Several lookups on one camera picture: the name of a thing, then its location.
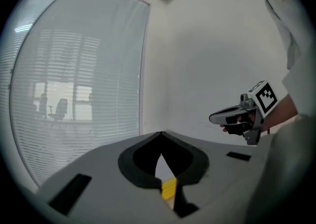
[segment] window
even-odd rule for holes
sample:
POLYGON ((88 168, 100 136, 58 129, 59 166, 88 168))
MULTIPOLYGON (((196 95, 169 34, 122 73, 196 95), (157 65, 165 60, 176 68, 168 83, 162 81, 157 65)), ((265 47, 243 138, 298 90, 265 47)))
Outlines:
POLYGON ((11 116, 37 184, 91 149, 139 135, 147 15, 139 0, 56 0, 30 27, 11 116))

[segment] black rectangular slot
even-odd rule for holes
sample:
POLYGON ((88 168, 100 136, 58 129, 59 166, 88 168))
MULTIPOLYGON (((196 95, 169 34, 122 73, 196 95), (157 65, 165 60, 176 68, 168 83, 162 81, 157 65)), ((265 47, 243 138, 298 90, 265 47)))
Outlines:
POLYGON ((56 211, 67 215, 72 206, 78 200, 84 189, 90 183, 92 177, 76 175, 49 203, 56 211))
POLYGON ((227 156, 229 157, 233 157, 233 158, 236 158, 236 159, 240 159, 240 160, 243 160, 243 161, 249 161, 251 155, 245 155, 245 154, 240 154, 240 153, 236 153, 236 152, 229 152, 227 154, 227 156))

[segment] black strip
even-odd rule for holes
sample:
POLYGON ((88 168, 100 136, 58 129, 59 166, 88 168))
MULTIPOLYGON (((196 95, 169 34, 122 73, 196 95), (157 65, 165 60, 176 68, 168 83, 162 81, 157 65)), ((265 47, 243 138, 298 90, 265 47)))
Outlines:
POLYGON ((92 177, 86 175, 76 175, 49 205, 61 214, 67 215, 91 179, 92 177))
POLYGON ((194 213, 196 210, 198 210, 198 207, 195 204, 187 202, 181 185, 177 185, 176 188, 173 210, 181 218, 190 215, 191 213, 194 213))
POLYGON ((251 155, 245 155, 245 154, 240 154, 240 153, 236 153, 236 152, 229 152, 227 154, 227 156, 229 157, 233 157, 233 158, 236 158, 236 159, 240 159, 240 160, 243 160, 243 161, 249 161, 251 155))

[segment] white shirt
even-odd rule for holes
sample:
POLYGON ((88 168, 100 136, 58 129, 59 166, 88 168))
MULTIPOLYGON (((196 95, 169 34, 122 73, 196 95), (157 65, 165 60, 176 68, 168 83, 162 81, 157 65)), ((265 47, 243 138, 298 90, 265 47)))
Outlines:
POLYGON ((300 0, 266 0, 285 48, 287 68, 283 85, 299 114, 316 116, 316 33, 300 0))
POLYGON ((266 0, 266 6, 287 50, 287 68, 316 41, 309 15, 300 0, 266 0))

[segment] white wall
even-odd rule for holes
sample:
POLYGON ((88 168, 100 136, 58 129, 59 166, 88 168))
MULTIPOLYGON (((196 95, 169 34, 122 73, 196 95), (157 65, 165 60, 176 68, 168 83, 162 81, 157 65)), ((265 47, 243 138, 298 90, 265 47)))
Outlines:
POLYGON ((264 0, 173 0, 167 8, 172 44, 168 129, 215 142, 245 144, 208 116, 239 103, 268 79, 279 98, 286 53, 264 0))
POLYGON ((143 0, 150 4, 147 36, 143 60, 141 90, 141 133, 165 131, 167 125, 168 49, 166 45, 167 20, 165 3, 161 0, 143 0))

